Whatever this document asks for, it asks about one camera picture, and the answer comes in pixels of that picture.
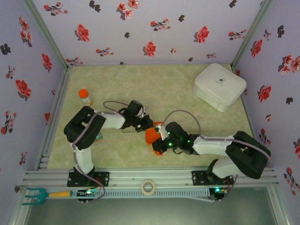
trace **lavender wall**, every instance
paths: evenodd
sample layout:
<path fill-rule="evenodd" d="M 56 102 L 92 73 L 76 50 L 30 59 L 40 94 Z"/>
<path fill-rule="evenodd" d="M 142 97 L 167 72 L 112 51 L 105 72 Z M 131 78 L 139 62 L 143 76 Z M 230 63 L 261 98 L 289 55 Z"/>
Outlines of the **lavender wall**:
<path fill-rule="evenodd" d="M 15 185 L 35 169 L 63 68 L 22 1 L 2 0 L 0 8 L 0 224 L 7 224 Z"/>
<path fill-rule="evenodd" d="M 69 64 L 231 63 L 262 2 L 33 1 Z"/>
<path fill-rule="evenodd" d="M 300 223 L 300 3 L 275 0 L 236 69 L 255 136 L 272 152 L 288 212 Z"/>

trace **white case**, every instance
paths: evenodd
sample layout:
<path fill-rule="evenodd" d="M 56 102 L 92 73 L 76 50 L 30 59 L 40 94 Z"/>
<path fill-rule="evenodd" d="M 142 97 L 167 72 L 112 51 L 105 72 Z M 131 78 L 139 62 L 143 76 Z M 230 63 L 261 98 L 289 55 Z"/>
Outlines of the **white case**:
<path fill-rule="evenodd" d="M 246 81 L 217 63 L 195 79 L 193 93 L 220 112 L 225 112 L 242 94 Z"/>

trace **masking tape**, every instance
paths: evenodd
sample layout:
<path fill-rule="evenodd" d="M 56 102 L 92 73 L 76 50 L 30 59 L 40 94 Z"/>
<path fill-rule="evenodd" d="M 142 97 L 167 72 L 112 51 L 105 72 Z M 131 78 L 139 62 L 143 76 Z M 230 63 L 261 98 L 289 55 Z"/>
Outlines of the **masking tape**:
<path fill-rule="evenodd" d="M 152 186 L 152 190 L 151 191 L 146 191 L 145 190 L 146 184 L 150 184 Z M 144 195 L 152 195 L 155 192 L 155 183 L 153 181 L 151 181 L 151 180 L 145 180 L 142 183 L 141 190 L 142 190 L 142 193 Z"/>

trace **yellow handle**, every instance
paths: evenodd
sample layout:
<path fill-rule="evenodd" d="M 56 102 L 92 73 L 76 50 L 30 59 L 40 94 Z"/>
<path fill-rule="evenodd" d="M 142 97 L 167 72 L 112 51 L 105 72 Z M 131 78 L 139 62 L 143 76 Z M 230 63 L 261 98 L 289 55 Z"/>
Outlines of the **yellow handle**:
<path fill-rule="evenodd" d="M 50 193 L 49 197 L 61 198 L 61 197 L 70 197 L 71 195 L 72 195 L 72 191 L 60 191 L 60 192 Z"/>

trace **orange bottle cap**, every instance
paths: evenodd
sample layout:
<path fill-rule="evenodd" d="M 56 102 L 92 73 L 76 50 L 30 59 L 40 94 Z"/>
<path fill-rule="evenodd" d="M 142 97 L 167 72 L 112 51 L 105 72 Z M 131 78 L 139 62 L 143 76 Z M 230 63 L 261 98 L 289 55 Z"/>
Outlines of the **orange bottle cap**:
<path fill-rule="evenodd" d="M 81 89 L 79 90 L 78 95 L 81 98 L 87 98 L 89 96 L 89 93 L 86 89 Z"/>

